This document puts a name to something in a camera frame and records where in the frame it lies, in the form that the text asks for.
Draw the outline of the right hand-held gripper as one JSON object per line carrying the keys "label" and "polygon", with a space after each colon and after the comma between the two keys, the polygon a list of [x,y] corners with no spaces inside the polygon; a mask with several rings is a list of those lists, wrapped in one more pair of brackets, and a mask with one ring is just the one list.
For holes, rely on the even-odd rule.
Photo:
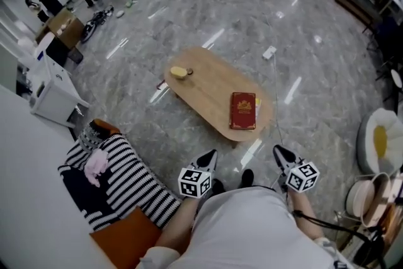
{"label": "right hand-held gripper", "polygon": [[286,166],[278,180],[283,192],[303,193],[315,186],[320,172],[312,161],[296,163],[295,153],[278,144],[273,147],[273,155],[278,167]]}

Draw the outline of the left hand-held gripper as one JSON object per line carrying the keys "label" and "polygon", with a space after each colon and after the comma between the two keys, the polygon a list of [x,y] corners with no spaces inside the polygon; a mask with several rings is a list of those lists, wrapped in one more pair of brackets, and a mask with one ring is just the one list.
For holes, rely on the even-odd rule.
{"label": "left hand-held gripper", "polygon": [[182,168],[178,177],[179,194],[196,199],[204,197],[212,188],[217,159],[218,152],[212,149]]}

